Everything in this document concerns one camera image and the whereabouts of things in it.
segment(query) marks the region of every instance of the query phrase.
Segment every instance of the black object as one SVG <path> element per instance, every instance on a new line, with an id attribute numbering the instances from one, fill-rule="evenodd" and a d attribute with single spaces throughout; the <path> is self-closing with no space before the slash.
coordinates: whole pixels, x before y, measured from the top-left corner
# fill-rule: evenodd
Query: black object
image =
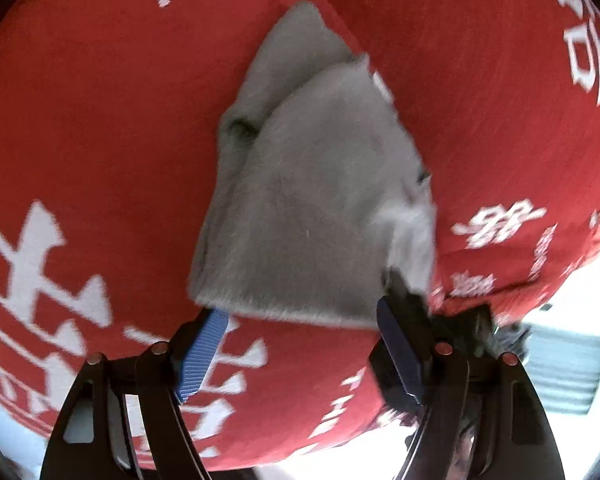
<path id="1" fill-rule="evenodd" d="M 468 399 L 477 412 L 468 480 L 564 479 L 552 430 L 520 359 L 512 352 L 497 359 L 463 354 L 436 336 L 420 297 L 397 288 L 378 303 L 383 343 L 370 357 L 386 402 L 422 412 L 397 480 L 445 480 L 466 430 Z"/>

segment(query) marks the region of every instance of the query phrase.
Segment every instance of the blue gripper pad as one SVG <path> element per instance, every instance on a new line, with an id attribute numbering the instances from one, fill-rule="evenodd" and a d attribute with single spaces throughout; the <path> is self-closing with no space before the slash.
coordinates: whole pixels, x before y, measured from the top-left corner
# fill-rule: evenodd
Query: blue gripper pad
<path id="1" fill-rule="evenodd" d="M 226 312 L 215 308 L 211 310 L 180 365 L 180 383 L 175 388 L 175 394 L 181 404 L 200 389 L 228 325 L 229 315 Z"/>

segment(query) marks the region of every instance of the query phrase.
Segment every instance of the screw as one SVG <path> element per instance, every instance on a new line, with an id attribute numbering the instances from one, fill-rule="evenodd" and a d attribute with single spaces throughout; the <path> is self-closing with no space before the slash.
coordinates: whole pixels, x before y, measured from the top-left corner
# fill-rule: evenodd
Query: screw
<path id="1" fill-rule="evenodd" d="M 449 343 L 445 342 L 437 343 L 434 350 L 439 355 L 451 355 L 454 352 L 454 348 Z"/>
<path id="2" fill-rule="evenodd" d="M 512 352 L 505 352 L 504 354 L 502 354 L 502 362 L 509 366 L 515 366 L 520 361 L 517 355 L 513 354 Z"/>
<path id="3" fill-rule="evenodd" d="M 151 353 L 153 355 L 163 355 L 169 351 L 169 343 L 166 341 L 158 341 L 151 345 Z"/>
<path id="4" fill-rule="evenodd" d="M 103 355 L 102 355 L 100 352 L 96 352 L 96 353 L 93 353 L 93 354 L 91 354 L 91 355 L 90 355 L 90 356 L 87 358 L 87 362 L 88 362 L 90 365 L 96 365 L 96 364 L 98 364 L 100 361 L 102 361 L 102 358 L 103 358 L 103 357 L 104 357 L 104 356 L 103 356 Z"/>

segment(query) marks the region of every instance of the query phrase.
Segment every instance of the gray cloth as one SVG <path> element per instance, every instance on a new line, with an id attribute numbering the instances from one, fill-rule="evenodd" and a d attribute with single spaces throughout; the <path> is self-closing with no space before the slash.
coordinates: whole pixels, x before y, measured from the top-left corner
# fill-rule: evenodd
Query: gray cloth
<path id="1" fill-rule="evenodd" d="M 189 280 L 250 317 L 375 326 L 382 272 L 427 293 L 435 211 L 409 134 L 355 57 L 297 4 L 268 34 L 218 133 Z"/>

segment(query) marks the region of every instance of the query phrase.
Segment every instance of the red fabric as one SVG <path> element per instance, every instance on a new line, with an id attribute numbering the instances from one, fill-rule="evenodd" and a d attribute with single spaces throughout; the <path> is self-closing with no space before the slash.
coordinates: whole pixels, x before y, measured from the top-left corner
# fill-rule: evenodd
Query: red fabric
<path id="1" fill-rule="evenodd" d="M 23 424 L 49 433 L 89 352 L 136 354 L 196 315 L 185 282 L 216 125 L 295 1 L 20 0 L 0 26 L 0 404 Z M 433 174 L 443 311 L 490 300 L 512 319 L 552 294 L 600 234 L 598 62 L 587 92 L 563 39 L 586 6 L 311 1 L 371 54 Z M 467 249 L 472 235 L 452 231 L 527 199 L 536 218 L 499 243 Z M 452 297 L 465 272 L 493 274 L 492 293 Z M 344 442 L 380 409 L 362 376 L 375 332 L 233 328 L 185 412 L 209 468 Z"/>

